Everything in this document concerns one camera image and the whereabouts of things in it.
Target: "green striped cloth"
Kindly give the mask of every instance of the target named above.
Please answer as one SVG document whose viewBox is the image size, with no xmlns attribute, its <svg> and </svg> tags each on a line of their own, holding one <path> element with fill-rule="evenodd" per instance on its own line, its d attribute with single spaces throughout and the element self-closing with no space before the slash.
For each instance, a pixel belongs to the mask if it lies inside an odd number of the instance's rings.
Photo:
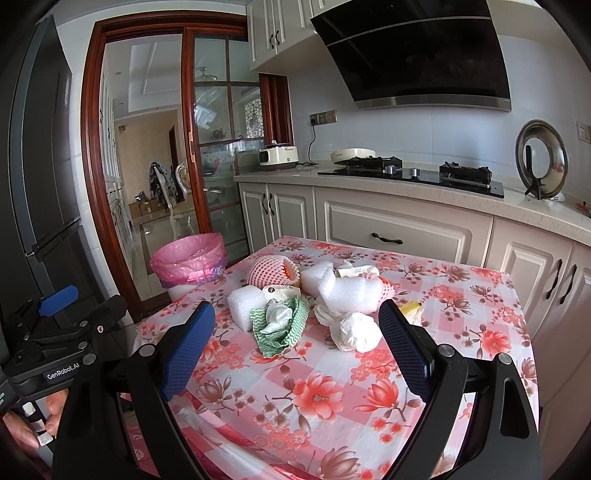
<svg viewBox="0 0 591 480">
<path fill-rule="evenodd" d="M 310 313 L 310 305 L 304 297 L 292 297 L 285 302 L 285 306 L 294 312 L 285 330 L 265 335 L 261 330 L 267 326 L 267 307 L 251 310 L 252 331 L 262 356 L 270 358 L 284 350 L 293 347 L 301 338 Z"/>
</svg>

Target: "gas stove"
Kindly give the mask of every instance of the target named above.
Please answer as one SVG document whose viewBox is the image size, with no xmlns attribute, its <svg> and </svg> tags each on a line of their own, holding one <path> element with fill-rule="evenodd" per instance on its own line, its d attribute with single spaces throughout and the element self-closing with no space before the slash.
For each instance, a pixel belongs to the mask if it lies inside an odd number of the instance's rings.
<svg viewBox="0 0 591 480">
<path fill-rule="evenodd" d="M 439 167 L 439 172 L 436 172 L 420 170 L 419 168 L 403 168 L 402 160 L 396 157 L 355 157 L 337 162 L 337 164 L 345 167 L 333 171 L 320 171 L 318 175 L 413 181 L 465 192 L 481 193 L 496 198 L 505 198 L 503 184 L 491 180 L 492 172 L 488 167 L 462 167 L 457 163 L 445 162 Z"/>
</svg>

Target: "pink trash bag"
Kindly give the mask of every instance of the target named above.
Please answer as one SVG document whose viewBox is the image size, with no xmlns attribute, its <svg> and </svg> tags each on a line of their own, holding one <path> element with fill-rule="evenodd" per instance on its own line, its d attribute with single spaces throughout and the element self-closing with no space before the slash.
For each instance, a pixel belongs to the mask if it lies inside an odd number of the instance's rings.
<svg viewBox="0 0 591 480">
<path fill-rule="evenodd" d="M 200 233 L 164 245 L 150 258 L 150 268 L 164 288 L 199 285 L 218 278 L 228 256 L 221 233 Z"/>
</svg>

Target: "table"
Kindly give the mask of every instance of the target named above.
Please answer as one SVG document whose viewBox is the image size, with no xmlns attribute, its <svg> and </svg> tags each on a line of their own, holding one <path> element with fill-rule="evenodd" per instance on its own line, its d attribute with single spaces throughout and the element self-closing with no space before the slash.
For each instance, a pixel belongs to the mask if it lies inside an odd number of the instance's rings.
<svg viewBox="0 0 591 480">
<path fill-rule="evenodd" d="M 385 341 L 368 353 L 336 349 L 310 312 L 291 351 L 263 358 L 252 332 L 232 322 L 226 296 L 245 285 L 255 259 L 285 255 L 302 268 L 330 260 L 375 265 L 396 284 L 394 300 L 423 302 L 423 326 L 464 356 L 515 361 L 538 422 L 531 340 L 508 274 L 366 248 L 282 237 L 137 325 L 135 348 L 158 342 L 202 301 L 216 329 L 187 391 L 170 403 L 197 458 L 214 478 L 379 480 L 417 424 L 424 403 L 410 393 Z M 467 429 L 474 394 L 464 395 L 434 474 L 449 470 Z M 154 469 L 132 432 L 141 465 Z"/>
</svg>

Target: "electrical outlet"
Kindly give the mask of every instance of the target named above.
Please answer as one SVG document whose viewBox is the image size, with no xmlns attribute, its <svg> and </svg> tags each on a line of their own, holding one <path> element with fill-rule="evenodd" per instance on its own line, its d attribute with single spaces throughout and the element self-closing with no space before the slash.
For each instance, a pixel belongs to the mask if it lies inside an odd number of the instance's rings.
<svg viewBox="0 0 591 480">
<path fill-rule="evenodd" d="M 334 124 L 337 121 L 336 110 L 329 110 L 328 112 L 313 113 L 310 115 L 310 123 L 314 121 L 315 125 Z"/>
<path fill-rule="evenodd" d="M 591 133 L 589 132 L 590 127 L 584 123 L 577 122 L 577 134 L 579 140 L 591 144 Z"/>
</svg>

